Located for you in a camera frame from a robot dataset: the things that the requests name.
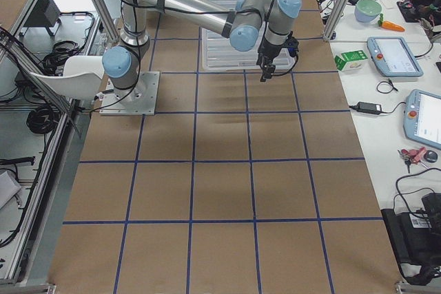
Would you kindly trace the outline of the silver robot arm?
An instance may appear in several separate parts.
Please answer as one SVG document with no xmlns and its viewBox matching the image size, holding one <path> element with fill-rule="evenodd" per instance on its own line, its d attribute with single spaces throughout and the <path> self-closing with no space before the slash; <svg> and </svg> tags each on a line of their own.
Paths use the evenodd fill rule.
<svg viewBox="0 0 441 294">
<path fill-rule="evenodd" d="M 237 0 L 233 10 L 208 0 L 120 0 L 123 31 L 119 46 L 112 53 L 122 63 L 111 68 L 112 59 L 103 59 L 107 75 L 121 100 L 135 98 L 142 92 L 139 82 L 141 59 L 150 46 L 146 15 L 152 10 L 187 19 L 229 39 L 237 51 L 246 52 L 258 46 L 256 64 L 262 71 L 261 81 L 276 76 L 274 59 L 285 48 L 298 58 L 298 41 L 290 30 L 298 17 L 302 0 Z"/>
</svg>

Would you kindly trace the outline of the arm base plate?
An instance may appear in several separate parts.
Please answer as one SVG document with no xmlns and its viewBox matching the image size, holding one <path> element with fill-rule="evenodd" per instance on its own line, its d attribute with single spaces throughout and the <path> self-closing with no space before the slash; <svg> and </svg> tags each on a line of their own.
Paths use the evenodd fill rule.
<svg viewBox="0 0 441 294">
<path fill-rule="evenodd" d="M 100 115 L 103 116 L 131 116 L 131 115 L 155 115 L 160 72 L 141 72 L 139 81 L 129 96 L 122 101 L 128 91 L 114 89 L 110 79 L 107 80 L 107 90 L 114 90 L 105 94 L 102 100 Z"/>
</svg>

